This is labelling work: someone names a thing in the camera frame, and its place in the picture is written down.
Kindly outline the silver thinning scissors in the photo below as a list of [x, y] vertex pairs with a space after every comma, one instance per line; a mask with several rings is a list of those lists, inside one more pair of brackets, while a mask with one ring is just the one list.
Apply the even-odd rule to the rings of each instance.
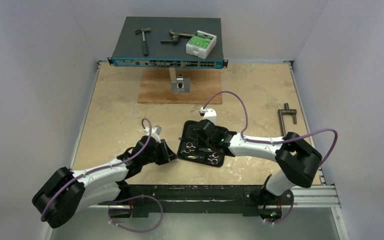
[[212, 152], [210, 148], [195, 146], [192, 142], [187, 142], [184, 148], [180, 150], [180, 155], [185, 157], [200, 156]]

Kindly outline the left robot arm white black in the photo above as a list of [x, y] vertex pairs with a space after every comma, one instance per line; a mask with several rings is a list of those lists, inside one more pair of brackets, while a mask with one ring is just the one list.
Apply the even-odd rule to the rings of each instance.
[[90, 206], [115, 202], [122, 205], [130, 198], [126, 180], [148, 164], [164, 165], [177, 154], [164, 139], [143, 136], [135, 146], [108, 163], [84, 170], [57, 169], [33, 196], [31, 202], [40, 220], [53, 229], [67, 223], [75, 213]]

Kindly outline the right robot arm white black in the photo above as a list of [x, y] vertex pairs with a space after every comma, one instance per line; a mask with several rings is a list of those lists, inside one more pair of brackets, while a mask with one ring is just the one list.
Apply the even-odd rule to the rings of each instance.
[[199, 121], [192, 131], [200, 144], [219, 154], [255, 157], [277, 163], [280, 170], [268, 178], [260, 191], [262, 200], [268, 204], [295, 186], [310, 188], [322, 161], [322, 155], [295, 132], [274, 138], [242, 136], [208, 119]]

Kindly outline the black zippered tool case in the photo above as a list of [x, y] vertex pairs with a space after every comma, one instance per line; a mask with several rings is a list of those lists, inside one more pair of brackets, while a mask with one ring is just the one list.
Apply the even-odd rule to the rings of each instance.
[[187, 120], [183, 125], [178, 158], [212, 167], [221, 167], [226, 156], [232, 157], [230, 140], [235, 132], [211, 121]]

